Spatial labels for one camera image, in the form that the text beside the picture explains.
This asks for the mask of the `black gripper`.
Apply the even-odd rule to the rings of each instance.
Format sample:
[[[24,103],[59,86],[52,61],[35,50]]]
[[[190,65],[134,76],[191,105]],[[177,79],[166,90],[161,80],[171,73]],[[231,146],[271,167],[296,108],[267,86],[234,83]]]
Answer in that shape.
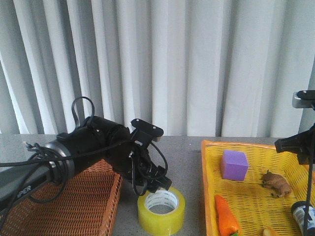
[[[164,161],[164,167],[157,166],[149,156],[148,148],[142,148],[131,140],[129,128],[121,124],[106,124],[105,161],[111,165],[113,171],[132,183],[135,194],[145,194],[146,191],[155,193],[161,188],[169,190],[172,181],[167,174],[167,161],[161,151],[152,145]]]
[[[315,125],[300,134],[293,135],[288,138],[282,138],[275,141],[275,148],[278,153],[292,152],[297,154],[300,165],[312,165],[315,158],[311,161],[312,145],[315,143],[313,136],[315,134]]]

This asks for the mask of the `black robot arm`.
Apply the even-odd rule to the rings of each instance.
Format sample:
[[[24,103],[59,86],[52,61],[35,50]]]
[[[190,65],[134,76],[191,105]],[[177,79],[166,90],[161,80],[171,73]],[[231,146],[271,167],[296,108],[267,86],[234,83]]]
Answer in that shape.
[[[168,189],[168,166],[157,166],[148,147],[164,134],[158,126],[139,118],[134,130],[113,121],[89,117],[71,133],[61,133],[43,145],[30,145],[33,156],[26,162],[5,164],[0,174],[0,208],[17,204],[48,183],[65,185],[70,179],[105,160],[112,170],[133,187],[156,192]]]

